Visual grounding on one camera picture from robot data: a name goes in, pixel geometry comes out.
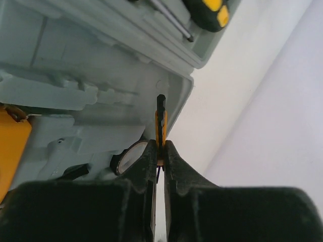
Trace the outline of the orange tape measure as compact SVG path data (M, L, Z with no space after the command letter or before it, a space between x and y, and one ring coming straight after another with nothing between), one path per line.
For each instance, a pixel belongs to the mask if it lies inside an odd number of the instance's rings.
M18 121L1 107L1 201L12 184L31 130L28 121Z

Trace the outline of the orange hex key set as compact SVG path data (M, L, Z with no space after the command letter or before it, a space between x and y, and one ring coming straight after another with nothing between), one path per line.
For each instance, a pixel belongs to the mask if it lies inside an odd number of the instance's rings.
M155 112L155 134L157 144L157 167L164 166L164 153L167 137L166 97L163 94L157 96Z

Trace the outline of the short yellow black screwdriver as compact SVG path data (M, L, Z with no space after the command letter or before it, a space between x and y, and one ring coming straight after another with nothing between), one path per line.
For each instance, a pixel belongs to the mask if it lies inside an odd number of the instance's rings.
M224 29L230 19L228 3L225 0L182 1L192 21L201 29L216 33Z

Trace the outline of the grey plastic tool case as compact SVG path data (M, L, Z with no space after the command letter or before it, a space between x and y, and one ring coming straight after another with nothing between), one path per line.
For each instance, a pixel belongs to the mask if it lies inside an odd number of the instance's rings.
M224 30L197 26L182 1L163 1L189 41L149 1L1 1L1 106L31 132L9 180L95 179L141 137L155 136L156 97L170 130Z

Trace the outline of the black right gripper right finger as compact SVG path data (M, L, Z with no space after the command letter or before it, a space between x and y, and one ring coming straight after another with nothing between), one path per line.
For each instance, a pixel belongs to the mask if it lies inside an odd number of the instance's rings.
M294 187L220 187L165 145L168 241L322 241L311 198Z

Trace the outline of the long black yellow screwdriver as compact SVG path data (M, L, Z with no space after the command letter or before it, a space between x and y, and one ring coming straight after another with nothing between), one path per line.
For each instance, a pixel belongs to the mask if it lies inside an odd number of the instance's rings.
M149 2L171 22L171 24L183 35L185 39L190 43L194 42L193 35L162 1L149 0Z

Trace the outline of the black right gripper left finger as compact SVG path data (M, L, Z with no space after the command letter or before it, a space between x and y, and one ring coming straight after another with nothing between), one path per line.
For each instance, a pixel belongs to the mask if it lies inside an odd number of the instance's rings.
M153 241L157 146L113 180L33 181L9 196L1 241Z

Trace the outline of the black electrical tape roll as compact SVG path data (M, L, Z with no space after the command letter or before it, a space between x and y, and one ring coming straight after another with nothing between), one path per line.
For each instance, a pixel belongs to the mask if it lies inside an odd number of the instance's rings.
M121 154L113 155L110 168L114 174L121 175L134 164L143 154L147 144L147 140L141 140L131 145L128 149L125 149Z

